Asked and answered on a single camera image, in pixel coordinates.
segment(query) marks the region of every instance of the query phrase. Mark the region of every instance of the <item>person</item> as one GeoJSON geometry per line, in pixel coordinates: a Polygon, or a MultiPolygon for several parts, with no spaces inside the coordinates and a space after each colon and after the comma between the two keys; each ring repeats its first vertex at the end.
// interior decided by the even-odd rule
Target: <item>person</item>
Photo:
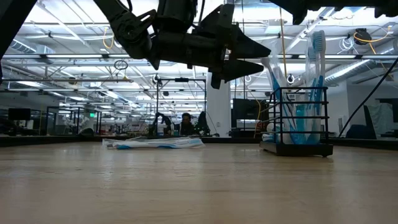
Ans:
{"type": "Polygon", "coordinates": [[[182,114],[182,122],[180,125],[180,135],[192,135],[193,134],[193,125],[191,123],[191,115],[189,113],[182,114]]]}

